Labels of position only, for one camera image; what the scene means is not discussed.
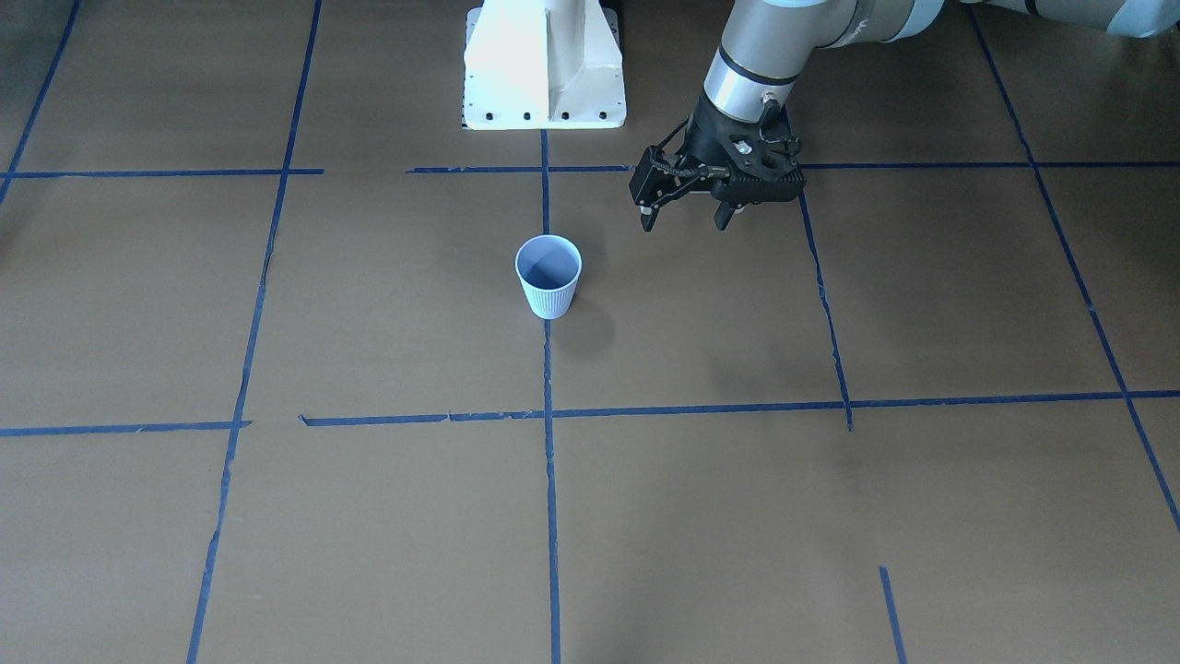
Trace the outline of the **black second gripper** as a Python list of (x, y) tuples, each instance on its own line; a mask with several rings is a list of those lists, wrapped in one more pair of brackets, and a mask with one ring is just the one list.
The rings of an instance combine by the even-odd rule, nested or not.
[(644, 232), (653, 231), (660, 208), (687, 193), (719, 200), (714, 226), (725, 231), (738, 208), (789, 202), (802, 192), (799, 140), (787, 127), (784, 105), (758, 96), (754, 116), (754, 121), (739, 121), (700, 93), (691, 116), (678, 125), (681, 147), (674, 155), (667, 155), (666, 142), (644, 149), (629, 180)]

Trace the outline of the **silver blue second robot arm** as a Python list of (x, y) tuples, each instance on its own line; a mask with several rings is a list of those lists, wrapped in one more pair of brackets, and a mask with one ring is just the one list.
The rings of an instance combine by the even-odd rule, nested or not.
[(738, 1), (627, 192), (645, 231), (1049, 239), (1045, 175), (1176, 221), (1175, 1)]

